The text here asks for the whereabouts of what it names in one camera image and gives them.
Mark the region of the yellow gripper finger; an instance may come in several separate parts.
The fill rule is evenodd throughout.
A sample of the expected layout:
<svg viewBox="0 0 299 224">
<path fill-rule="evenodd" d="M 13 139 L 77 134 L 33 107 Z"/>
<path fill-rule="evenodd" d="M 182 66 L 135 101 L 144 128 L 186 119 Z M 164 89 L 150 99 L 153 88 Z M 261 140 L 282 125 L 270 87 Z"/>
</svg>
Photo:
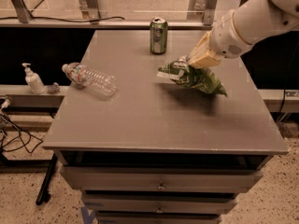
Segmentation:
<svg viewBox="0 0 299 224">
<path fill-rule="evenodd" d="M 208 54 L 212 51 L 210 44 L 209 44 L 210 34 L 211 34 L 211 32 L 208 31 L 202 36 L 202 38 L 200 39 L 200 41 L 197 43 L 196 47 L 193 50 L 193 53 L 195 55 L 204 55 L 204 54 Z"/>
<path fill-rule="evenodd" d="M 223 56 L 213 49 L 200 49 L 193 51 L 189 55 L 188 65 L 195 69 L 200 69 L 219 65 L 222 59 Z"/>
</svg>

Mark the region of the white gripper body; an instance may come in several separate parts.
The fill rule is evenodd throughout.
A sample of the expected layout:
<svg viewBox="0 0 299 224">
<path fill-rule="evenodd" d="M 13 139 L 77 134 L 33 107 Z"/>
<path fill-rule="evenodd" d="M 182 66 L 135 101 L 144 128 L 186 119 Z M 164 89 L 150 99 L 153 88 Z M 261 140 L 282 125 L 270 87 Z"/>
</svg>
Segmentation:
<svg viewBox="0 0 299 224">
<path fill-rule="evenodd" d="M 209 36 L 209 46 L 228 59 L 240 57 L 253 48 L 235 29 L 234 14 L 233 10 L 229 10 L 218 19 Z"/>
</svg>

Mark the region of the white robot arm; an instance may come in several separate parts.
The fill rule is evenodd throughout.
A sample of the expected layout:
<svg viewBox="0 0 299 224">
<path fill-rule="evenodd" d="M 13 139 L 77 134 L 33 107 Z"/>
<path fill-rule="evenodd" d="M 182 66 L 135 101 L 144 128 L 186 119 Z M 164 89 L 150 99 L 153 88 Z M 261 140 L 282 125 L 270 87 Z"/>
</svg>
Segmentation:
<svg viewBox="0 0 299 224">
<path fill-rule="evenodd" d="M 282 35 L 299 25 L 299 0 L 248 0 L 213 24 L 188 55 L 187 64 L 199 69 L 234 59 L 255 44 Z"/>
</svg>

